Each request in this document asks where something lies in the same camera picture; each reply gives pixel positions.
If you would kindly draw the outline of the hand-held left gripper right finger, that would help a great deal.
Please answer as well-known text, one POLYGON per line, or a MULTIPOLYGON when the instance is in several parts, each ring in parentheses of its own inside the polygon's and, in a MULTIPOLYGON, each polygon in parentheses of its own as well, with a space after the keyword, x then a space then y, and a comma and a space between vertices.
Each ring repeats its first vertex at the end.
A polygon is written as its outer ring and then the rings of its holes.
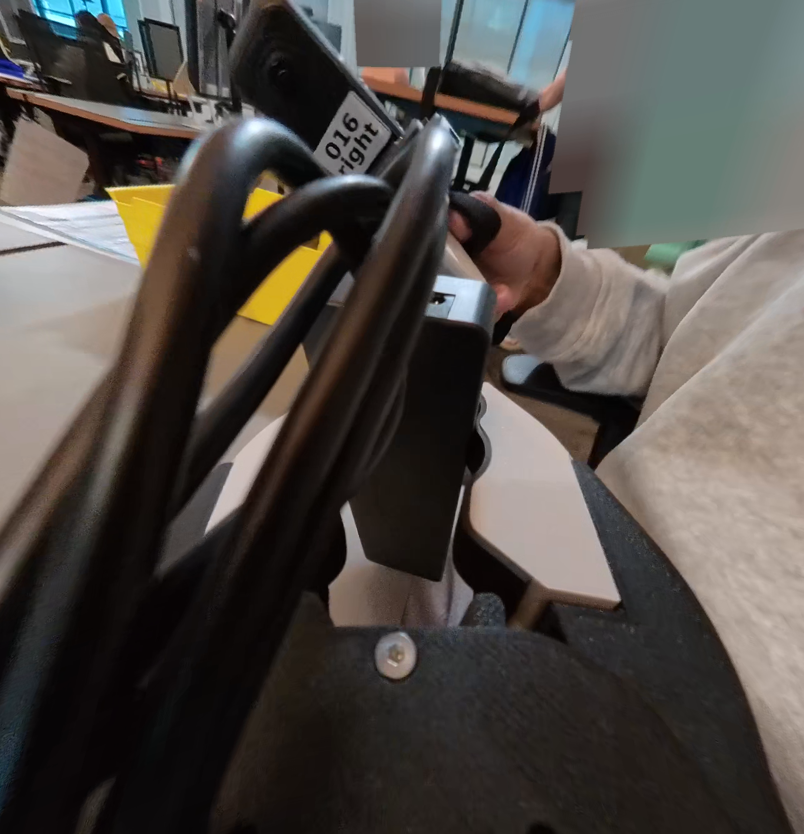
POLYGON ((621 596, 563 444, 488 382, 474 426, 453 543, 463 580, 501 599, 518 628, 532 628, 551 603, 617 609, 621 596))

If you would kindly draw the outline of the beige desk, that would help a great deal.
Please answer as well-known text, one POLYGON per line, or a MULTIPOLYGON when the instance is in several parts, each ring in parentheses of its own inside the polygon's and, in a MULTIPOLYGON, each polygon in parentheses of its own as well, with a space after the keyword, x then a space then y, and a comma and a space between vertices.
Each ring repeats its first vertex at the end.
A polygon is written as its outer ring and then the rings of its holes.
POLYGON ((42 247, 0 210, 0 609, 81 483, 142 277, 75 244, 42 247))

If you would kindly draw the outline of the wooden background desk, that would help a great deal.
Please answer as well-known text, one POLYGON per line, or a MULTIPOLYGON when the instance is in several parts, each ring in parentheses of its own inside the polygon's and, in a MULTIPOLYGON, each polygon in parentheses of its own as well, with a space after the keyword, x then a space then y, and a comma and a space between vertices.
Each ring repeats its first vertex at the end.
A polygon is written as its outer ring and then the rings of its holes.
POLYGON ((68 116, 95 126, 168 139, 196 139, 208 129, 183 116, 43 93, 31 82, 3 74, 0 87, 12 101, 38 108, 52 119, 68 116))
MULTIPOLYGON (((360 75, 376 96, 415 105, 421 103, 423 99, 424 90, 412 86, 402 68, 362 68, 360 75)), ((509 127, 520 115, 518 110, 503 109, 444 93, 435 95, 434 104, 441 113, 468 117, 496 127, 509 127)))

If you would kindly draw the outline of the person's right hand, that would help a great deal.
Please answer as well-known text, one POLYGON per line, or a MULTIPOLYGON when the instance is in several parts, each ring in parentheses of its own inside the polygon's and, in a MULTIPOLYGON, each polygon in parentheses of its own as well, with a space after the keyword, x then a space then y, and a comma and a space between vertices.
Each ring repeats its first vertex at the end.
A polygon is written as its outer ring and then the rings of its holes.
POLYGON ((496 295, 495 317, 521 316, 542 304, 561 270, 562 253, 555 227, 537 223, 518 208, 485 192, 469 199, 500 217, 498 234, 472 261, 496 295))

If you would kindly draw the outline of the white paper sheet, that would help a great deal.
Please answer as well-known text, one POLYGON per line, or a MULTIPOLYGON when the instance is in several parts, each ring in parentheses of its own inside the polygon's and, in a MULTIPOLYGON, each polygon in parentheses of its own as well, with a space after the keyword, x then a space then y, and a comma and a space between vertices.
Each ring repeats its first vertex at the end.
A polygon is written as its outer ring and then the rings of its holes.
POLYGON ((111 200, 39 206, 1 206, 0 218, 56 238, 137 265, 121 214, 111 200))

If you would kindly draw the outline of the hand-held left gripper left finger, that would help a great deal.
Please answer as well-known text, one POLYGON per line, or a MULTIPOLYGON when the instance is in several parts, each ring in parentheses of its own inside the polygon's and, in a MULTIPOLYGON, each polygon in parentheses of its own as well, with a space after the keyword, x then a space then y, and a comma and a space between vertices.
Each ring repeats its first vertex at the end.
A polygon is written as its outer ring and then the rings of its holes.
MULTIPOLYGON (((208 520, 210 533, 247 498, 285 417, 262 429, 235 456, 208 520)), ((349 504, 341 509, 346 538, 344 568, 328 591, 335 626, 401 626, 413 578, 369 560, 349 504)))

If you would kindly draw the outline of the brown cardboard panel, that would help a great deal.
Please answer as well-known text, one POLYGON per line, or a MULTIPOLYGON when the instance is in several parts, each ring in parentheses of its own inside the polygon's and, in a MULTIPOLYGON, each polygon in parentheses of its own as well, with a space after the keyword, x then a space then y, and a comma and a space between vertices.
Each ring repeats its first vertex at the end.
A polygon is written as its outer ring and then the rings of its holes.
POLYGON ((19 119, 3 169, 0 202, 11 206, 74 203, 88 168, 85 151, 37 122, 19 119))

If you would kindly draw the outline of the yellow plastic bin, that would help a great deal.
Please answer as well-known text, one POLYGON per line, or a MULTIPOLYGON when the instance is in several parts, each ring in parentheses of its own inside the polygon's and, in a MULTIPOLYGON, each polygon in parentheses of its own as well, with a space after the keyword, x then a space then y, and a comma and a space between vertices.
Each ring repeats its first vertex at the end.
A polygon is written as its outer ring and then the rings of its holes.
MULTIPOLYGON (((116 205, 141 267, 146 267, 152 254, 173 190, 172 184, 151 184, 110 187, 106 191, 116 205)), ((323 232, 297 247, 266 275, 238 315, 264 325, 275 324, 332 241, 323 232)))

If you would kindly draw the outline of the person's right forearm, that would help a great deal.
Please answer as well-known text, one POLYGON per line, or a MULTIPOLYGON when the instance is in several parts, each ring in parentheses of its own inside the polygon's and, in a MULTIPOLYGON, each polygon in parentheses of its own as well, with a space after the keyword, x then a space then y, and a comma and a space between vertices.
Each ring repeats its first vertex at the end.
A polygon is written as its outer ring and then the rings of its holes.
POLYGON ((630 264, 611 249, 575 247, 550 223, 530 224, 510 334, 551 364, 572 391, 643 397, 664 347, 668 277, 630 264))

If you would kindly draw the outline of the computer monitor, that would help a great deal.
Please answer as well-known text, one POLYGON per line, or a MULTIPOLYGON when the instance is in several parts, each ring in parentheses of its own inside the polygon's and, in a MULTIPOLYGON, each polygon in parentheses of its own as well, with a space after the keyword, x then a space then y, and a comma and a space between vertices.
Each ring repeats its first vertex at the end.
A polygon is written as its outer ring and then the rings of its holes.
POLYGON ((165 82, 174 81, 184 63, 179 27, 151 18, 137 23, 148 74, 165 82))

